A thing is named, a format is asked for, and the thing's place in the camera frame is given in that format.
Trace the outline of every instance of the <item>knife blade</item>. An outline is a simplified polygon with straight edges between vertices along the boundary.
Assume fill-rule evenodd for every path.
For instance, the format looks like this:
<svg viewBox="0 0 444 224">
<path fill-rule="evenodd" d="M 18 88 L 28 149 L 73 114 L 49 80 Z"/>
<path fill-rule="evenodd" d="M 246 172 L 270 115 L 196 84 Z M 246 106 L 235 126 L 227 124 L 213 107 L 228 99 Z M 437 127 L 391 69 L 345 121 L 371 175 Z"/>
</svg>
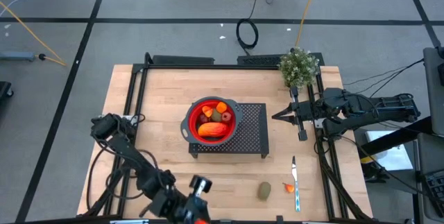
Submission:
<svg viewBox="0 0 444 224">
<path fill-rule="evenodd" d="M 296 204 L 296 211 L 300 212 L 300 199 L 299 199 L 299 182 L 298 182 L 298 171 L 296 169 L 296 158 L 293 156 L 291 163 L 291 174 L 294 178 L 294 198 Z"/>
</svg>

